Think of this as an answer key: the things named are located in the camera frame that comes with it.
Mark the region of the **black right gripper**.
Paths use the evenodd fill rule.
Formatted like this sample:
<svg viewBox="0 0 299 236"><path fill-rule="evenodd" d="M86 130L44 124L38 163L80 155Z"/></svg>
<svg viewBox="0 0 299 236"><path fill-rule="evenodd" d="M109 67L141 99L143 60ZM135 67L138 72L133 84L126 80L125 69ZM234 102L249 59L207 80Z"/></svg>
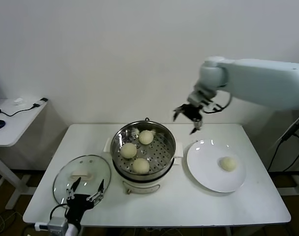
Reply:
<svg viewBox="0 0 299 236"><path fill-rule="evenodd" d="M175 121L178 116L182 114L193 122L194 128L190 132L190 135L201 130L203 117L200 114L200 109L198 107L195 107L192 104L182 104L181 106L176 107L173 112L173 121Z"/></svg>

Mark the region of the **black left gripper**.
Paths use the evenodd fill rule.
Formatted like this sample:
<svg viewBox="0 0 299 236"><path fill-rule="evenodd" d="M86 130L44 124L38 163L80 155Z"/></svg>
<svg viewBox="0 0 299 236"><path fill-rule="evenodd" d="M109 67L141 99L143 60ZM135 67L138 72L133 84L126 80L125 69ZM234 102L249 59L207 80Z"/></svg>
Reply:
<svg viewBox="0 0 299 236"><path fill-rule="evenodd" d="M67 194L67 206L68 212L66 213L66 219L69 224L74 225L76 228L81 227L81 220L85 211L94 207L93 202L100 202L104 195L104 179L101 181L98 190L93 195L75 194L75 191L81 182L79 177L70 188L66 189Z"/></svg>

